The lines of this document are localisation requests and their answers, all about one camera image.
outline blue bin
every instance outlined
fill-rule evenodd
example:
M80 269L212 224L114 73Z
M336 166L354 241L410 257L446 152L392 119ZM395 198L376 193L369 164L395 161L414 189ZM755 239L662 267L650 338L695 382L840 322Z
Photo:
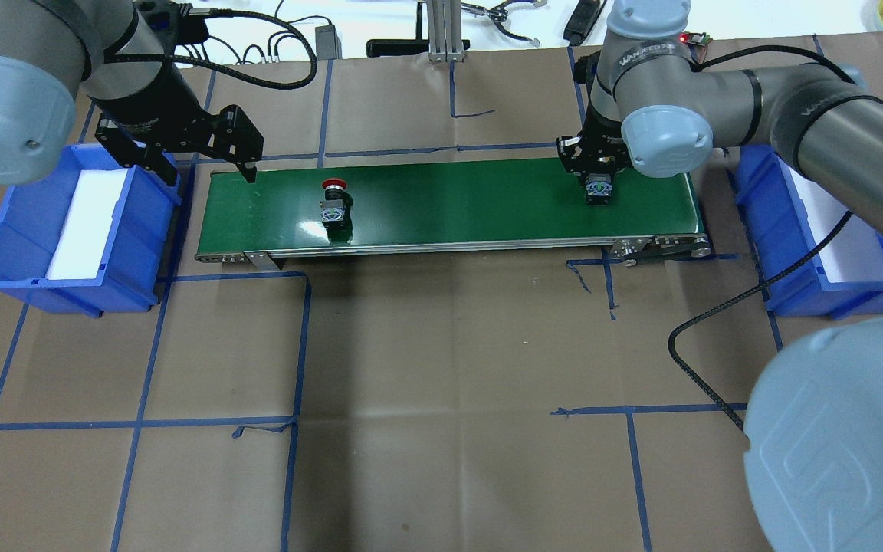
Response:
M782 272L816 246L788 167L768 146L746 146L735 174L735 202L743 206L766 278ZM883 238L877 235L883 249ZM883 314L883 280L831 282L819 260L770 287L768 310L781 317L835 319Z
M43 311L88 317L147 311L158 303L152 292L169 218L181 202L179 180L168 186L138 167L127 170L96 277L46 278L80 171L117 169L97 144L68 146L49 177L8 189L0 207L0 292Z

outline green platform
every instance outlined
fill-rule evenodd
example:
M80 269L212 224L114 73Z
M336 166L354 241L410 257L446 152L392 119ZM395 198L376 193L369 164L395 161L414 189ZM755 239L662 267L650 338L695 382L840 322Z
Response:
M353 237L330 242L319 220L324 179L355 199ZM238 172L211 179L197 261L386 252L610 245L620 238L696 238L701 211L686 175L619 175L611 204L591 206L560 161L523 159Z

